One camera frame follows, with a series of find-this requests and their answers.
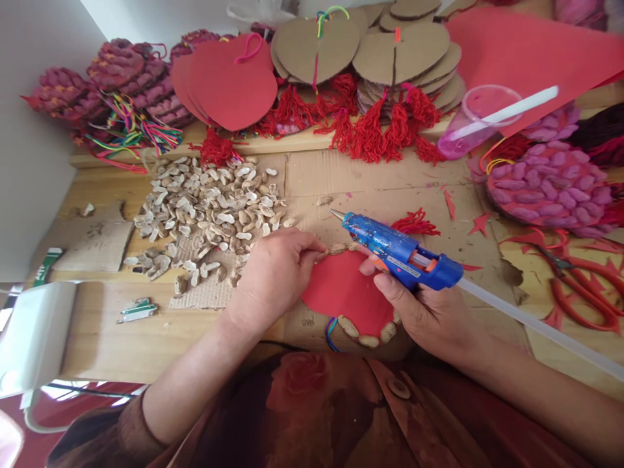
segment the blue hot glue gun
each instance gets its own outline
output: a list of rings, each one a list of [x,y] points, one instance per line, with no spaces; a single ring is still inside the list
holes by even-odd
[[[436,255],[420,246],[419,241],[361,214],[330,212],[343,223],[351,238],[377,255],[378,266],[388,270],[407,289],[418,283],[440,291],[452,287],[463,276],[463,267],[446,255]]]

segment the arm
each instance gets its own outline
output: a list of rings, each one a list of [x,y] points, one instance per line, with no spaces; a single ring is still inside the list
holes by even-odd
[[[183,437],[262,335],[299,299],[325,245],[310,233],[281,229],[252,250],[234,297],[213,329],[167,369],[143,398],[154,437]]]
[[[370,261],[360,271],[372,274]],[[415,296],[387,274],[377,288],[423,349],[556,434],[600,466],[623,466],[624,406],[498,340],[470,316],[457,288]]]

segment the scissors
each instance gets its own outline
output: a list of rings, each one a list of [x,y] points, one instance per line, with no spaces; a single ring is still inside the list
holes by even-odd
[[[546,258],[546,261],[552,268],[552,272],[554,273],[554,278],[551,279],[552,295],[559,307],[581,326],[593,330],[600,330],[602,332],[616,332],[619,334],[618,317],[624,317],[624,311],[618,309],[606,300],[601,292],[597,291],[592,283],[585,277],[581,269],[602,276],[615,287],[622,297],[624,297],[624,281],[621,281],[616,275],[611,273],[611,271],[597,263],[573,257],[568,257],[566,260],[563,260],[553,255],[544,247],[537,244],[533,245]],[[572,291],[585,299],[592,309],[600,313],[604,318],[603,323],[594,323],[579,314],[570,303],[570,299],[566,297],[562,284],[566,284]]]

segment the pink plastic cup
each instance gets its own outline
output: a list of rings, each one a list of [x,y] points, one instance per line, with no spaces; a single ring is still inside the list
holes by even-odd
[[[468,151],[494,135],[500,128],[517,122],[522,114],[499,123],[487,123],[482,119],[517,103],[521,99],[516,91],[499,84],[484,84],[471,89],[461,100],[461,107],[451,120],[444,135],[437,141],[438,150],[447,159],[459,159],[464,156]],[[475,122],[484,124],[485,127],[469,135],[460,136],[462,129]]]

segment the floral shirt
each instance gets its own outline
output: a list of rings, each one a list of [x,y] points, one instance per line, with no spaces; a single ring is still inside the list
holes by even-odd
[[[542,467],[590,464],[511,405],[436,360],[274,356],[163,447],[142,399],[78,418],[48,459],[66,467]]]

